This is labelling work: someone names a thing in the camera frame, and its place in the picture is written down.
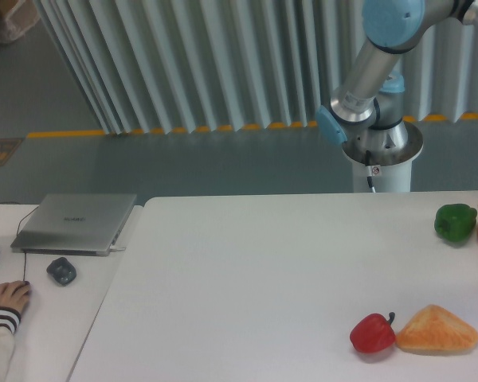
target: hand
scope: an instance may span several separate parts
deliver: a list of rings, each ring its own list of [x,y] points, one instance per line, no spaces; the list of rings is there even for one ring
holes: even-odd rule
[[[30,300],[30,283],[28,281],[14,281],[0,284],[0,307],[23,312]]]

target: red bell pepper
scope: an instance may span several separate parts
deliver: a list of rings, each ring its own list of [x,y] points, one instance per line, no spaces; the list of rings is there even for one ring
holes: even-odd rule
[[[369,314],[351,331],[351,342],[360,353],[376,353],[391,346],[395,342],[395,333],[391,323],[395,313],[390,313],[390,319],[378,313]]]

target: floor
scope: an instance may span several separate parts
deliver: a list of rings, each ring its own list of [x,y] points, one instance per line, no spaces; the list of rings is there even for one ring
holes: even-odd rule
[[[478,189],[478,120],[417,123],[413,191]],[[0,47],[0,138],[99,129],[41,23]],[[151,197],[349,193],[351,168],[315,128],[26,138],[0,167],[0,201],[47,193]]]

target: sticker on robot base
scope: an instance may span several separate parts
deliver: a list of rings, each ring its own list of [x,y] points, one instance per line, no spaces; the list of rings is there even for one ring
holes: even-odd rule
[[[380,177],[382,175],[381,166],[367,166],[366,171],[369,177]]]

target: toast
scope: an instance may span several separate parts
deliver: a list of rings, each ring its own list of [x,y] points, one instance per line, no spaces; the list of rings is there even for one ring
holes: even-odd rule
[[[478,332],[446,309],[429,305],[397,334],[396,343],[410,353],[462,353],[476,346]]]

